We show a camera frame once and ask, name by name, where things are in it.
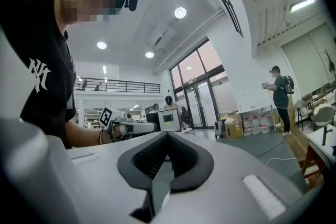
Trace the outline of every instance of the black pants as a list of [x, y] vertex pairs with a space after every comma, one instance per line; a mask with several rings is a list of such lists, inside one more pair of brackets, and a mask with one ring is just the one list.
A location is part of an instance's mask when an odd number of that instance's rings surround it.
[[280, 118], [284, 122], [283, 124], [285, 126], [285, 132], [288, 133], [290, 131], [290, 122], [289, 122], [288, 111], [287, 111], [287, 109], [280, 109], [280, 108], [277, 108], [277, 110], [278, 110]]

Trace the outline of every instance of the railing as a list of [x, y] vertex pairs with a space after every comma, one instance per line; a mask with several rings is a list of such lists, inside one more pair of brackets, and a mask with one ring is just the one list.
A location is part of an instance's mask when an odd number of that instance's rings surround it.
[[81, 80], [76, 79], [74, 90], [160, 93], [160, 84], [155, 83], [93, 78], [81, 78]]

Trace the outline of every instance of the white chair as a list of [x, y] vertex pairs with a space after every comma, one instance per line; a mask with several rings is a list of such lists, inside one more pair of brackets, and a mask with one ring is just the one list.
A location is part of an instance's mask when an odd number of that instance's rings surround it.
[[304, 100], [301, 100], [301, 99], [298, 100], [298, 101], [296, 101], [296, 104], [295, 104], [296, 110], [298, 112], [298, 127], [299, 127], [299, 124], [301, 122], [301, 124], [302, 124], [302, 130], [303, 130], [302, 117], [306, 116], [308, 118], [308, 120], [309, 120], [309, 116], [313, 112], [311, 109], [308, 109], [307, 106], [308, 106], [308, 103], [304, 102]]
[[328, 104], [318, 106], [314, 110], [313, 115], [313, 128], [314, 131], [316, 127], [324, 127], [328, 124], [334, 124], [334, 109]]

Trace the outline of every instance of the recessed light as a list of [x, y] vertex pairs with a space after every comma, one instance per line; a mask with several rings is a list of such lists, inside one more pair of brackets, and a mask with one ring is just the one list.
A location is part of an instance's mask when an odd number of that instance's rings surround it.
[[182, 18], [184, 18], [186, 14], [187, 14], [187, 11], [185, 10], [185, 8], [180, 7], [180, 8], [177, 8], [177, 9], [175, 10], [175, 17], [176, 17], [177, 19], [182, 19]]
[[99, 49], [104, 50], [104, 49], [106, 49], [107, 45], [106, 45], [105, 42], [100, 41], [100, 42], [97, 43], [97, 47], [98, 47]]
[[151, 51], [147, 52], [146, 54], [147, 58], [153, 58], [154, 57], [154, 53], [152, 53]]
[[296, 12], [297, 10], [302, 9], [303, 7], [313, 4], [315, 1], [316, 0], [305, 0], [299, 4], [293, 5], [290, 12]]

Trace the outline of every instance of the man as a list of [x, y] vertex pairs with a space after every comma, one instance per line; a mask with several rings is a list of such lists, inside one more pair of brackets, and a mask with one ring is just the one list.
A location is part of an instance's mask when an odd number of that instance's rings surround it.
[[100, 82], [99, 84], [96, 85], [96, 87], [95, 87], [94, 90], [95, 90], [96, 92], [101, 91], [100, 88], [99, 88], [100, 86], [101, 86], [101, 82]]
[[177, 109], [177, 113], [179, 117], [181, 118], [182, 108], [179, 105], [179, 103], [174, 102], [173, 98], [170, 95], [166, 96], [165, 100], [166, 100], [166, 104], [163, 106], [162, 111]]
[[140, 120], [140, 122], [147, 122], [146, 116], [143, 116]]
[[154, 104], [154, 111], [157, 112], [157, 111], [160, 111], [160, 107], [158, 104]]
[[290, 121], [288, 115], [288, 96], [286, 92], [285, 81], [280, 73], [280, 68], [278, 66], [274, 66], [271, 69], [272, 78], [275, 78], [274, 84], [270, 85], [268, 83], [263, 83], [262, 88], [273, 91], [273, 101], [275, 106], [277, 107], [279, 116], [284, 122], [285, 131], [283, 135], [290, 135]]
[[[100, 144], [100, 130], [70, 121], [76, 114], [72, 95], [76, 73], [66, 29], [118, 9], [116, 0], [20, 0], [19, 6], [8, 7], [10, 12], [4, 17], [8, 41], [37, 79], [21, 118], [47, 135], [60, 137], [66, 148]], [[119, 130], [115, 133], [115, 138], [120, 137]], [[110, 142], [106, 131], [102, 132], [102, 143]]]

